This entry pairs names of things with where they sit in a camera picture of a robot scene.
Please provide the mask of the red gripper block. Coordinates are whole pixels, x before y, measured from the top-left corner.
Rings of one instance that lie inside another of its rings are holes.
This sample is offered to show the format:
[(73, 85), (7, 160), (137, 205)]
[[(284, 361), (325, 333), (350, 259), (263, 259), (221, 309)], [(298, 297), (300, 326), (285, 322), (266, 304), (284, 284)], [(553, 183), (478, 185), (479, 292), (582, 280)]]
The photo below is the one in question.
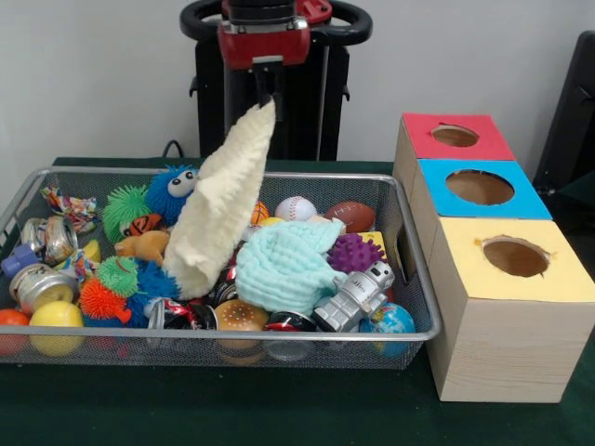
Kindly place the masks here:
[[(260, 25), (236, 25), (228, 20), (218, 26), (218, 43), (229, 68), (252, 68), (257, 101), (265, 106), (275, 101), (277, 122), (284, 119), (284, 66), (302, 64), (311, 46), (311, 29), (305, 18)], [(274, 90), (270, 92), (269, 68), (260, 63), (281, 62), (273, 66)]]

